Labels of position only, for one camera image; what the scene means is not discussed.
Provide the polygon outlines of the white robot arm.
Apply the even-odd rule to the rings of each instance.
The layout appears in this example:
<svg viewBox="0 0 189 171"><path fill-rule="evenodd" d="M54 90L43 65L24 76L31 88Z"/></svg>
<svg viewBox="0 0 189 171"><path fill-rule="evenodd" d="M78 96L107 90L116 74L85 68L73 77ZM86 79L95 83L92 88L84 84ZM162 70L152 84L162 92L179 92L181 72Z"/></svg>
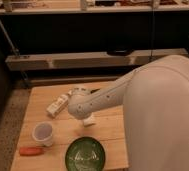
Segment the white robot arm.
<svg viewBox="0 0 189 171"><path fill-rule="evenodd" d="M189 58L169 55L92 94L77 88L69 113L123 107L129 171L189 171Z"/></svg>

